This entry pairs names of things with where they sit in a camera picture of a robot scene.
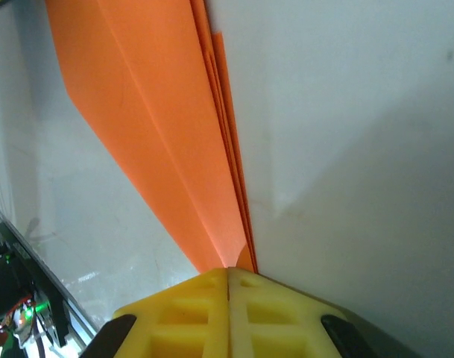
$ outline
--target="wire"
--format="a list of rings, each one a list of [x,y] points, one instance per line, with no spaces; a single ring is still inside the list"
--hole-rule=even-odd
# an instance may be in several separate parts
[[[38,329],[38,315],[36,314],[36,310],[34,310],[33,321],[31,324],[33,325],[33,336],[36,337],[36,346],[38,347],[38,354],[40,358],[46,358],[45,353],[45,345],[42,343],[42,337],[40,335],[40,330]]]

